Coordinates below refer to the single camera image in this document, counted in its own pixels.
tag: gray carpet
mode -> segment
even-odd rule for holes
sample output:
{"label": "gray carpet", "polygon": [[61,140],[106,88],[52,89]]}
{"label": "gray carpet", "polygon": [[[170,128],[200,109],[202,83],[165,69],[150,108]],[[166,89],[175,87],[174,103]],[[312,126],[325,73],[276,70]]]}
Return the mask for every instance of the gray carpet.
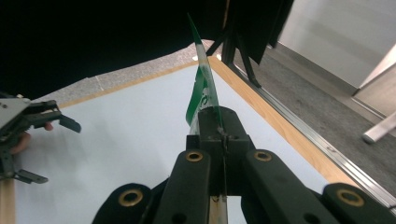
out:
{"label": "gray carpet", "polygon": [[[242,65],[235,58],[236,65]],[[259,83],[281,104],[336,147],[363,172],[396,196],[396,138],[390,134],[373,145],[361,135],[374,124],[289,70],[269,54],[253,66]]]}

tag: gray wall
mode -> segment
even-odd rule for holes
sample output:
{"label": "gray wall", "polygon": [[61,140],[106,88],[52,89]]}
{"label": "gray wall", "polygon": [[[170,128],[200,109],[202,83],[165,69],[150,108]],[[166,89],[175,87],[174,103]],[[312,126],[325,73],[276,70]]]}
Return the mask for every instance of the gray wall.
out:
{"label": "gray wall", "polygon": [[295,0],[279,42],[358,88],[396,43],[396,0]]}

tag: white wall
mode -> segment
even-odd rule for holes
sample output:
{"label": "white wall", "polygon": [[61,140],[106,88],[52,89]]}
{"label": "white wall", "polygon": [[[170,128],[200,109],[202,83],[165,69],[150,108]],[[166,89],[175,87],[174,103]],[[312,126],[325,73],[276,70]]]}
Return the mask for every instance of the white wall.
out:
{"label": "white wall", "polygon": [[358,88],[396,43],[396,0],[294,0],[279,42]]}

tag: finger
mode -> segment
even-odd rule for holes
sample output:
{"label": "finger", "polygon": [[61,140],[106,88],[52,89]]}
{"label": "finger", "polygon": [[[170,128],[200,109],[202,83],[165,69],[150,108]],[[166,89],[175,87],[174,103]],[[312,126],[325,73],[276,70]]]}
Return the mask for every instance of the finger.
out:
{"label": "finger", "polygon": [[51,131],[53,129],[53,126],[50,122],[47,122],[46,125],[44,126],[44,129],[47,131]]}
{"label": "finger", "polygon": [[13,147],[9,152],[11,154],[16,154],[23,151],[24,149],[27,148],[27,145],[29,144],[31,138],[32,136],[29,133],[21,133],[19,143],[15,147]]}

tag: human hand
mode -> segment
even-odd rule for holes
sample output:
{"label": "human hand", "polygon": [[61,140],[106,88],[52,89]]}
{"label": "human hand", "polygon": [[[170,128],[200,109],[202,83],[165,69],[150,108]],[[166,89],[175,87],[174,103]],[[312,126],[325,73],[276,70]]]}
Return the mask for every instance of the human hand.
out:
{"label": "human hand", "polygon": [[[46,125],[44,126],[44,129],[47,131],[51,131],[53,129],[53,126],[50,122],[47,122]],[[20,141],[18,142],[18,144],[15,147],[13,147],[10,150],[10,153],[17,154],[21,151],[24,151],[27,148],[27,145],[29,144],[31,138],[32,138],[32,136],[29,133],[27,133],[27,132],[21,133]]]}

